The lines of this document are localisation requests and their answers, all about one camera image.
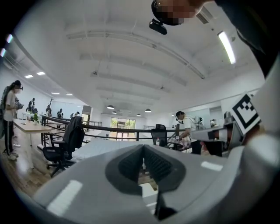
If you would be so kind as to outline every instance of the camera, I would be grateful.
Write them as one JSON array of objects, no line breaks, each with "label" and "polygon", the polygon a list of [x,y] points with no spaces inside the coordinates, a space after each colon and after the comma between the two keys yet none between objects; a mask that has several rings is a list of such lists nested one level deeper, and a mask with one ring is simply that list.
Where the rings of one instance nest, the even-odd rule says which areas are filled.
[{"label": "camera", "polygon": [[155,20],[155,19],[152,19],[152,21],[150,22],[149,24],[149,27],[152,29],[152,30],[155,30],[156,32],[159,32],[161,33],[162,35],[166,35],[167,34],[167,30],[166,28],[163,26],[163,23]]}]

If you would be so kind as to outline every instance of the chair armrest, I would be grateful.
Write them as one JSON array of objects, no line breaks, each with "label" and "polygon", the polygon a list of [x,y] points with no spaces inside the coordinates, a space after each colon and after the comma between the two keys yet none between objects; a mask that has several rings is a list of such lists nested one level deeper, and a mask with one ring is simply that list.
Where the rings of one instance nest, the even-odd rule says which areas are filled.
[{"label": "chair armrest", "polygon": [[52,143],[54,143],[54,144],[63,144],[63,143],[66,143],[66,142],[64,142],[64,141],[52,141]]}]

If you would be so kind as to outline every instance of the black pants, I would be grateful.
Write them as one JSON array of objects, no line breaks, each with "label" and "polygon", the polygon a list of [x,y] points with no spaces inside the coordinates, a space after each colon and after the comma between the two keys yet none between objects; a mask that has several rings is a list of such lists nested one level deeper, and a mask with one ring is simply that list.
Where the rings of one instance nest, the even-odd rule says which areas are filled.
[{"label": "black pants", "polygon": [[192,154],[197,154],[200,155],[201,154],[201,144],[200,141],[195,141],[191,143],[192,146]]},{"label": "black pants", "polygon": [[13,134],[14,134],[14,122],[4,120],[4,131],[5,131],[5,147],[7,155],[13,151]]}]

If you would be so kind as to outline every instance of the window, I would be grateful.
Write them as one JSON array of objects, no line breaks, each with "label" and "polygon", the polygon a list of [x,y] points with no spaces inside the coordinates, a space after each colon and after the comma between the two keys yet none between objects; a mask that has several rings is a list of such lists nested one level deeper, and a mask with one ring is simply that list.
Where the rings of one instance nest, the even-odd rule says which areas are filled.
[{"label": "window", "polygon": [[[111,119],[111,128],[122,128],[122,129],[135,129],[136,120],[133,119],[123,119],[123,118],[115,118]],[[117,139],[110,139],[112,141],[135,141],[135,139],[127,139],[127,138],[135,138],[135,133],[127,133],[127,132],[110,132],[110,137],[117,137]]]}]

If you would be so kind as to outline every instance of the sneaker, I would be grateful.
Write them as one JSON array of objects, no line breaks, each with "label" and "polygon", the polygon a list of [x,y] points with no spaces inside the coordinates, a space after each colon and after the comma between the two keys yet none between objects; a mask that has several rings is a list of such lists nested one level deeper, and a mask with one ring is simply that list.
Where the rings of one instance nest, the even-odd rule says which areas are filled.
[{"label": "sneaker", "polygon": [[18,158],[18,154],[15,151],[12,151],[11,154]]},{"label": "sneaker", "polygon": [[16,159],[17,159],[17,158],[16,158],[13,154],[11,154],[11,155],[8,156],[8,160],[15,161]]}]

